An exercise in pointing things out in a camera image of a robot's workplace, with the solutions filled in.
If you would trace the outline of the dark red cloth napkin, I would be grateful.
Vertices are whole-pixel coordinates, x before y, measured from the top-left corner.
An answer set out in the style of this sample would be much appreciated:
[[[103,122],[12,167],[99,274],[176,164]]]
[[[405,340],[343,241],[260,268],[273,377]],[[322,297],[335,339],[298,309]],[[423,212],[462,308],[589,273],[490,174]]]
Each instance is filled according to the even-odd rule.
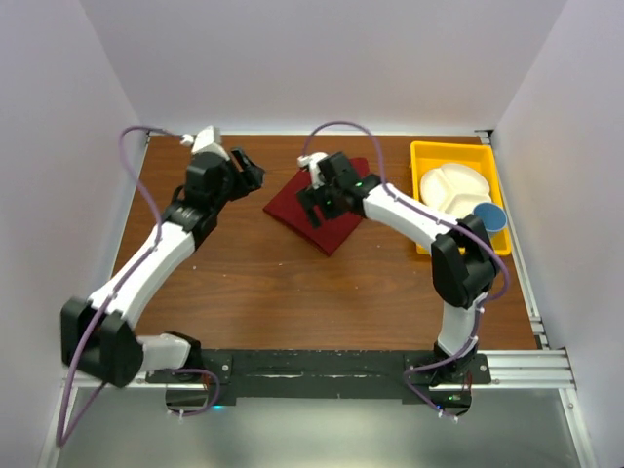
[[[299,170],[284,187],[263,207],[263,211],[288,227],[325,256],[331,256],[362,222],[356,214],[344,214],[337,219],[324,221],[313,227],[296,193],[310,184],[308,172]]]

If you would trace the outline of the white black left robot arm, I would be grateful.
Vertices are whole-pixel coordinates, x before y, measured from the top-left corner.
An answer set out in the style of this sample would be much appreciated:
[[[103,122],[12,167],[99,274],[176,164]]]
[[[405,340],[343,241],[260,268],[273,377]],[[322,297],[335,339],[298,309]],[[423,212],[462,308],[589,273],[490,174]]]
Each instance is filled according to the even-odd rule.
[[[118,388],[141,372],[168,370],[180,382],[195,380],[202,370],[197,340],[175,332],[138,336],[135,327],[154,294],[215,230],[224,206],[263,181],[263,168],[239,147],[194,153],[185,183],[133,257],[88,298],[63,305],[63,363]]]

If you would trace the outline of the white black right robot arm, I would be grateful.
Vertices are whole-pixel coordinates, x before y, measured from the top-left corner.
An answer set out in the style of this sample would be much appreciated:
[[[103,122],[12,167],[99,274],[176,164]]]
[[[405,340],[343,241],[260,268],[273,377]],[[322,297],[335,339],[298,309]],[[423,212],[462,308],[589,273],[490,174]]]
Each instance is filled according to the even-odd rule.
[[[470,214],[460,220],[414,201],[376,174],[359,175],[341,152],[297,158],[310,184],[296,197],[310,224],[348,213],[369,219],[428,249],[432,281],[443,301],[442,327],[432,363],[406,374],[430,373],[454,383],[469,370],[478,347],[478,328],[493,281],[500,271],[483,223]]]

